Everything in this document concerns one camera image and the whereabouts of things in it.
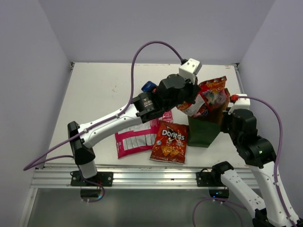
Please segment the large pink snack bag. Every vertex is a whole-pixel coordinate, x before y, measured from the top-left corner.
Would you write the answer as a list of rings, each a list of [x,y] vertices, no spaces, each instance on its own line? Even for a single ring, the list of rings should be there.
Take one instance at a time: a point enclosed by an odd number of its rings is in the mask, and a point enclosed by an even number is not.
[[[152,149],[159,125],[159,120],[156,119],[116,133],[117,157],[123,158]]]

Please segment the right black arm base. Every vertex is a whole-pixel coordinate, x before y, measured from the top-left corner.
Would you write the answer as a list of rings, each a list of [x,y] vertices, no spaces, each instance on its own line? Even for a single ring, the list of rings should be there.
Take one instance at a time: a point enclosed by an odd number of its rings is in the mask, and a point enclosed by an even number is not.
[[[228,170],[234,170],[234,167],[227,161],[212,166],[211,171],[206,168],[196,172],[196,183],[198,187],[224,187],[221,181],[221,175]]]

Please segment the green paper bag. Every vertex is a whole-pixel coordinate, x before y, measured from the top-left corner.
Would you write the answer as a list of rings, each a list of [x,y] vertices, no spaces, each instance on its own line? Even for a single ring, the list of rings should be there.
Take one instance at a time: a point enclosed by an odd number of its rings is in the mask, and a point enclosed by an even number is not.
[[[219,108],[214,109],[203,117],[188,117],[188,146],[208,148],[221,132],[223,111],[226,110],[230,102],[229,90],[225,88],[224,91],[227,99]]]

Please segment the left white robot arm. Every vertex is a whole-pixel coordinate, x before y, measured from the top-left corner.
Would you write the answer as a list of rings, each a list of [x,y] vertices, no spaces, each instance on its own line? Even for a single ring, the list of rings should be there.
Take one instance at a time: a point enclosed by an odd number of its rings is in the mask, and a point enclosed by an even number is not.
[[[69,143],[85,184],[92,186],[98,181],[93,147],[103,139],[131,126],[158,119],[165,112],[184,103],[194,103],[198,93],[197,76],[190,78],[170,74],[159,85],[138,96],[121,109],[90,123],[67,125]]]

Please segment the red snack mix bag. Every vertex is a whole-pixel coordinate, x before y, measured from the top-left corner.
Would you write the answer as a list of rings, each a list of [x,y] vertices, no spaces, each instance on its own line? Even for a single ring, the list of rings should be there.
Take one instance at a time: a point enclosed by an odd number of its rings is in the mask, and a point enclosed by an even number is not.
[[[225,91],[226,76],[203,81],[198,84],[200,87],[194,104],[184,102],[177,106],[177,109],[190,117],[203,117],[218,109],[228,101],[228,94]]]

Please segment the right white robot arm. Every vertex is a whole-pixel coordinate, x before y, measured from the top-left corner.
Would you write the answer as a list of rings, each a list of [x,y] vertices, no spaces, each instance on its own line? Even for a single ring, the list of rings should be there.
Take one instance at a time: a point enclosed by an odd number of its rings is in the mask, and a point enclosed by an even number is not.
[[[255,227],[301,227],[303,220],[294,211],[278,172],[272,144],[258,135],[257,119],[252,111],[236,109],[223,112],[222,132],[229,134],[239,156],[253,173],[261,196],[240,179],[227,161],[212,167],[211,180],[227,186],[252,216]]]

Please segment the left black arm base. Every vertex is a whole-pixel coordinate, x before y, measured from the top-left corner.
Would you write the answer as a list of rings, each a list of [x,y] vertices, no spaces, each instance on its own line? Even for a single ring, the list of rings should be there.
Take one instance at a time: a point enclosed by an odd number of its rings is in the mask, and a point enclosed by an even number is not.
[[[72,171],[70,172],[70,175],[71,175],[71,186],[78,186],[78,187],[95,186],[94,184],[88,183],[88,181],[98,183],[103,187],[111,187],[114,179],[113,172],[98,172],[96,176],[91,177],[88,180],[83,180],[81,178],[79,171]]]

